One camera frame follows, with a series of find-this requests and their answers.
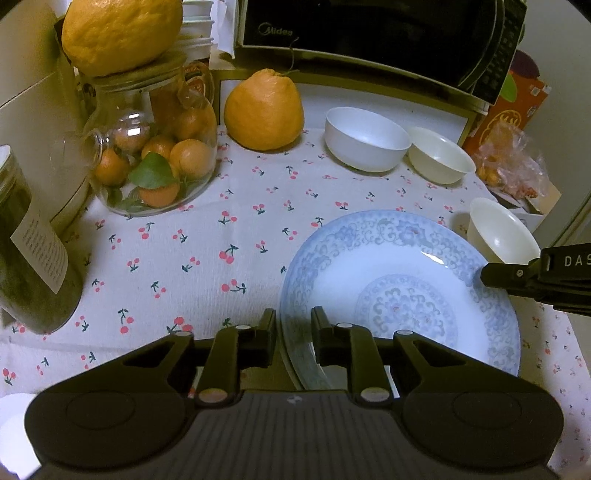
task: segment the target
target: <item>cherry print tablecloth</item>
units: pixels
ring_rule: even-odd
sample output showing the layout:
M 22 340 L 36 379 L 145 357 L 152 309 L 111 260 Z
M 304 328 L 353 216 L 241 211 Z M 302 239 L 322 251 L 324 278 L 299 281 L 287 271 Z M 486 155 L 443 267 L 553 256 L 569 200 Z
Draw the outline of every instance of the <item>cherry print tablecloth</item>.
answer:
M 327 153 L 321 130 L 304 131 L 296 147 L 275 154 L 245 151 L 223 130 L 219 143 L 216 177 L 181 208 L 128 219 L 97 199 L 88 203 L 63 237 L 86 279 L 80 304 L 51 335 L 19 324 L 1 332 L 0 395 L 40 391 L 178 330 L 207 338 L 225 326 L 255 324 L 277 306 L 300 245 L 339 216 L 396 209 L 465 236 L 470 202 L 491 197 L 475 175 L 441 187 L 406 163 L 381 176 L 352 171 Z M 520 374 L 564 410 L 564 435 L 550 464 L 576 468 L 591 453 L 591 380 L 579 345 L 565 314 L 532 300 L 514 304 Z M 268 379 L 252 370 L 247 382 Z M 288 384 L 284 370 L 277 378 L 273 387 Z

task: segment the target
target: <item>floral plate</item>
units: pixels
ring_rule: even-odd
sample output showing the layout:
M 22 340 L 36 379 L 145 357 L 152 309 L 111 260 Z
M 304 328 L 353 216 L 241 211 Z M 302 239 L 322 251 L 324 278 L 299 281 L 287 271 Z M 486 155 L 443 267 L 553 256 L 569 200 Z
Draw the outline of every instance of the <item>floral plate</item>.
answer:
M 302 386 L 347 385 L 344 369 L 316 363 L 314 306 L 333 324 L 355 323 L 383 338 L 413 330 L 517 375 L 517 317 L 506 292 L 480 281 L 484 265 L 463 238 L 410 213 L 370 210 L 324 225 L 296 253 L 280 298 L 280 338 Z

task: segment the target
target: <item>plastic bag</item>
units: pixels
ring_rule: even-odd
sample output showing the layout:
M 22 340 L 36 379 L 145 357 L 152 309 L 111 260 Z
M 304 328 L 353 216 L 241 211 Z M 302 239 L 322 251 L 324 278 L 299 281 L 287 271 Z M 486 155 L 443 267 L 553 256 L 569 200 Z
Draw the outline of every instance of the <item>plastic bag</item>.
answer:
M 515 199 L 546 196 L 549 178 L 541 151 L 519 128 L 499 121 L 472 155 L 476 174 Z

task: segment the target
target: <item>citrus fruit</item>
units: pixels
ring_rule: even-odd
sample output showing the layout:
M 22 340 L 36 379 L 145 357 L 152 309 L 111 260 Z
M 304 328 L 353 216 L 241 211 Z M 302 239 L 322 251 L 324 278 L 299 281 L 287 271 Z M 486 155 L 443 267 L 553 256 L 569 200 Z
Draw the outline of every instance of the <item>citrus fruit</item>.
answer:
M 102 77 L 156 59 L 182 22 L 180 0 L 72 0 L 61 44 L 82 73 Z
M 150 130 L 145 127 L 118 128 L 115 130 L 113 137 L 115 139 L 115 145 L 121 150 L 135 153 L 141 150 L 150 138 Z
M 148 140 L 142 149 L 142 160 L 149 152 L 162 155 L 166 160 L 170 158 L 170 151 L 174 147 L 174 140 L 166 135 L 156 135 Z
M 209 103 L 205 108 L 187 108 L 175 121 L 174 136 L 179 141 L 195 138 L 207 142 L 211 132 L 216 131 L 216 123 L 216 114 Z
M 174 202 L 180 187 L 180 184 L 177 182 L 157 189 L 143 189 L 139 187 L 138 195 L 146 205 L 154 208 L 162 208 Z
M 189 138 L 177 143 L 170 151 L 170 166 L 189 178 L 204 177 L 214 163 L 214 150 L 205 143 Z
M 107 148 L 103 152 L 100 163 L 95 168 L 96 179 L 108 187 L 122 185 L 128 173 L 129 162 L 117 155 L 112 148 Z
M 304 128 L 296 85 L 273 69 L 259 70 L 234 88 L 224 107 L 228 134 L 251 150 L 276 150 L 292 143 Z

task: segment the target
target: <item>microwave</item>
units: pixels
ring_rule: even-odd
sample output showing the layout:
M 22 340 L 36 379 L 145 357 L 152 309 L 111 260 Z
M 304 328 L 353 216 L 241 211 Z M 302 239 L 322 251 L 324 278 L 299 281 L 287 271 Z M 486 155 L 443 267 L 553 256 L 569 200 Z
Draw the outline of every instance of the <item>microwave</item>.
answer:
M 521 0 L 243 0 L 237 41 L 428 79 L 494 104 Z

